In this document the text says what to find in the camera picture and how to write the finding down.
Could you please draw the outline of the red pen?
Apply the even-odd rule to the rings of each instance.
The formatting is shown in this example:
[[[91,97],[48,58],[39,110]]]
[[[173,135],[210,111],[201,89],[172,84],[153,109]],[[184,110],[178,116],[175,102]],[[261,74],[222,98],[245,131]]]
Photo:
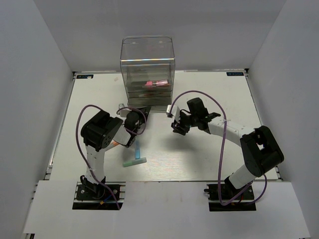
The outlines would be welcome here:
[[[160,97],[162,93],[145,93],[145,94],[138,94],[139,98],[152,98],[152,97]]]

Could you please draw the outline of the pink capped marker tube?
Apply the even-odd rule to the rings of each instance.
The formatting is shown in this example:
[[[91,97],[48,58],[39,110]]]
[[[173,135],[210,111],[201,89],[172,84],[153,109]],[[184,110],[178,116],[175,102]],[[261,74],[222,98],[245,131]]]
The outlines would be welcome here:
[[[157,81],[146,81],[143,84],[143,87],[147,87],[147,88],[167,87],[167,86],[170,86],[170,83],[167,79],[162,79]]]

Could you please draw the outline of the clear acrylic drawer organizer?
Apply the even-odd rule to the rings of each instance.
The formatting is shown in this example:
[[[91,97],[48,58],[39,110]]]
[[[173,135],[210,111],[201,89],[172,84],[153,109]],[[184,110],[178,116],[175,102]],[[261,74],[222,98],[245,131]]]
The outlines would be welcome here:
[[[166,107],[172,102],[175,55],[172,38],[149,35],[122,40],[120,68],[130,106]],[[167,79],[170,86],[147,88],[146,81]],[[162,93],[160,97],[139,98],[138,94]]]

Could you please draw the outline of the orange capped highlighter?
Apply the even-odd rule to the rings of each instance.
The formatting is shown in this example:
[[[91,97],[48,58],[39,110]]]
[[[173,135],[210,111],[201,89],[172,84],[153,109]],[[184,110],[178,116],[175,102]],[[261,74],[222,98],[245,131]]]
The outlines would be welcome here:
[[[116,146],[118,146],[118,145],[119,145],[118,142],[112,141],[112,142],[107,146],[106,150],[108,151],[108,150],[110,150],[110,149],[112,149],[112,148],[114,148],[114,147],[116,147]]]

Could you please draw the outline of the green highlighter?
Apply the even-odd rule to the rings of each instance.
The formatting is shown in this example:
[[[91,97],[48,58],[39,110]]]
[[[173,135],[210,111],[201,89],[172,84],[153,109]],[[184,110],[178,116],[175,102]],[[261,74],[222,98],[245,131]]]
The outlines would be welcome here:
[[[123,167],[130,167],[130,166],[134,166],[134,165],[138,165],[138,164],[142,164],[142,163],[146,163],[147,159],[144,158],[138,158],[138,159],[134,159],[134,160],[129,160],[127,162],[123,163]]]

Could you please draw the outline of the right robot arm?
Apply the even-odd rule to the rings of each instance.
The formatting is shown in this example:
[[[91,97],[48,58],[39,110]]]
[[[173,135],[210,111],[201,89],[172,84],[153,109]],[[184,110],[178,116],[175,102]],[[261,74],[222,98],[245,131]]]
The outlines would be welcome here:
[[[166,114],[173,118],[173,132],[186,135],[196,127],[210,135],[225,137],[241,147],[244,164],[228,176],[222,190],[232,199],[243,193],[243,188],[284,161],[284,155],[271,130],[262,125],[251,128],[226,121],[221,114],[209,113],[200,98],[187,102],[188,111],[168,105]]]

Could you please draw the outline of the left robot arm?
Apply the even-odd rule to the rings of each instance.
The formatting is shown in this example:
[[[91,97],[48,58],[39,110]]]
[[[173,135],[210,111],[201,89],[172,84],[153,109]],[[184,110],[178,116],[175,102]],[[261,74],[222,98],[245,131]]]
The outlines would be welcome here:
[[[111,148],[111,143],[129,148],[136,136],[144,133],[151,107],[122,107],[112,117],[108,112],[100,111],[88,120],[79,131],[76,126],[76,140],[81,136],[86,147],[84,156],[87,164],[85,176],[81,179],[88,187],[88,193],[95,199],[105,194],[106,180],[104,173],[105,152]]]

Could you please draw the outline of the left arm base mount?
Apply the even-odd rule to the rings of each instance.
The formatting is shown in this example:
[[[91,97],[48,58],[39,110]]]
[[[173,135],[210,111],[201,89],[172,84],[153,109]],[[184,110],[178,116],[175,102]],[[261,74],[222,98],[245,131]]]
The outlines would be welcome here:
[[[101,193],[94,194],[86,189],[82,183],[78,182],[73,200],[73,210],[97,210],[97,211],[117,211],[124,203],[125,183],[111,183],[108,187],[113,191],[118,201],[119,208],[108,189],[103,189]]]

